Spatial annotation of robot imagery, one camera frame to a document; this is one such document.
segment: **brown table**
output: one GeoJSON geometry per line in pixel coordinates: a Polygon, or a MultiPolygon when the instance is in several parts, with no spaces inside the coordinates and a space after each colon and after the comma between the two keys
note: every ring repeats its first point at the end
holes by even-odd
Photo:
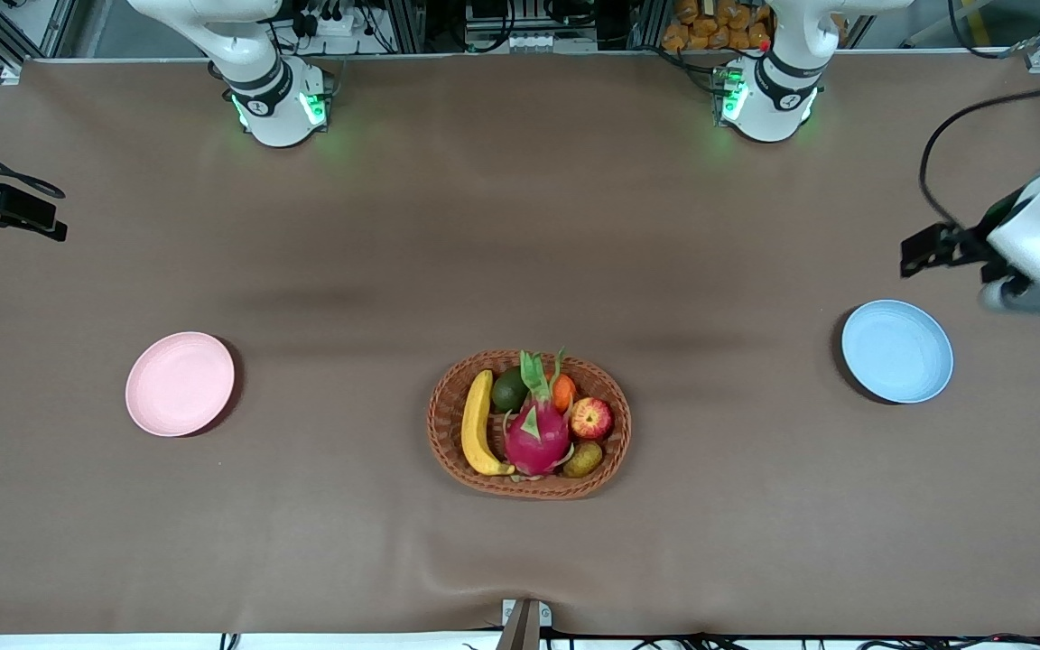
{"type": "MultiPolygon", "coordinates": [[[[980,309],[970,268],[896,275],[929,132],[1040,78],[844,55],[827,85],[759,146],[656,58],[356,61],[332,131],[267,151],[202,66],[26,66],[0,157],[67,190],[71,238],[0,233],[0,633],[468,628],[521,595],[581,633],[1040,633],[1040,318],[980,309]],[[879,297],[953,339],[932,402],[838,374],[879,297]],[[182,330],[246,386],[158,440],[124,382],[182,330]],[[595,497],[431,456],[439,375],[520,345],[630,399],[595,497]]],[[[1040,166],[1040,99],[935,156],[977,222],[1040,166]]]]}

